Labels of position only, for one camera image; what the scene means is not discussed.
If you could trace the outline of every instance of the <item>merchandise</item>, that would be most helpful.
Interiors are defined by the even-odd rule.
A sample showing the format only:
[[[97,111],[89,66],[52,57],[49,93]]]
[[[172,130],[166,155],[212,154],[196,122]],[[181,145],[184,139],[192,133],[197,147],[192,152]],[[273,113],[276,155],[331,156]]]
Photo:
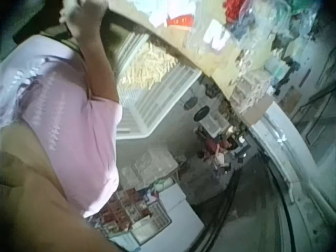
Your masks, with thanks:
[[[177,64],[158,40],[146,42],[140,49],[132,65],[121,77],[119,89],[148,89],[160,82],[164,75]]]

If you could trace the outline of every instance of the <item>pink shirt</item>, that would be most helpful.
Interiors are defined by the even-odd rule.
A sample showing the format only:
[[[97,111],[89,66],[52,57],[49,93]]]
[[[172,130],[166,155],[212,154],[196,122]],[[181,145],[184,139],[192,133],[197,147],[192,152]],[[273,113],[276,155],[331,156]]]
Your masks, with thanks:
[[[55,48],[50,50],[54,43],[48,47],[57,56]],[[61,50],[70,49],[62,45]],[[87,99],[80,64],[35,55],[29,65],[35,65],[33,72],[20,68],[30,71],[30,78],[23,78],[28,86],[17,90],[19,113],[39,138],[67,200],[88,217],[119,185],[115,137],[122,107],[102,98]]]

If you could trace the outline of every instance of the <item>pink sleeve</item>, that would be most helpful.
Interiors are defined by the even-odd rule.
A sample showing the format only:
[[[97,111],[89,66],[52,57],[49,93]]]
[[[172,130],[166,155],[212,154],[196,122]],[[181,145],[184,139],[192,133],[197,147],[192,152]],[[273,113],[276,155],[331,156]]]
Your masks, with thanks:
[[[83,198],[81,206],[85,209],[83,216],[87,217],[97,213],[106,204],[119,185],[119,175],[116,166],[116,133],[117,125],[122,117],[122,106],[118,103],[95,98],[89,101],[89,125],[93,130],[92,140],[97,150],[97,158],[100,160],[100,168],[95,167],[92,176],[99,176],[99,197],[92,201]]]

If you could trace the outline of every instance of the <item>white container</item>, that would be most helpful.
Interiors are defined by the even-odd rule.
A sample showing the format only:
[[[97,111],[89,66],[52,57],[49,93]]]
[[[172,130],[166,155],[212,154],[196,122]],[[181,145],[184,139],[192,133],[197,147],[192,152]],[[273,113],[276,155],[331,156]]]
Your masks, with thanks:
[[[131,34],[126,40],[117,57],[120,59],[119,78],[147,39],[146,34]],[[148,137],[201,73],[199,69],[177,64],[151,90],[119,92],[124,108],[117,127],[117,140]]]

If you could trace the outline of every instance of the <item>plastic bag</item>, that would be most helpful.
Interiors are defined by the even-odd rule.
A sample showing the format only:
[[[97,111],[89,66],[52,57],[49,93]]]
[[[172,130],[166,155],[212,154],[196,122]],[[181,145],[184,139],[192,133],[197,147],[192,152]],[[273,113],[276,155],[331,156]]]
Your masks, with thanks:
[[[184,40],[184,47],[199,54],[213,52],[220,55],[231,42],[229,30],[204,11],[202,1],[197,2],[194,25]]]
[[[289,33],[290,17],[290,6],[284,0],[247,0],[231,32],[242,49],[261,47],[271,33]]]
[[[310,8],[304,10],[300,15],[300,36],[305,36],[311,31],[311,27],[314,24],[317,12],[320,9],[320,3],[314,3]]]

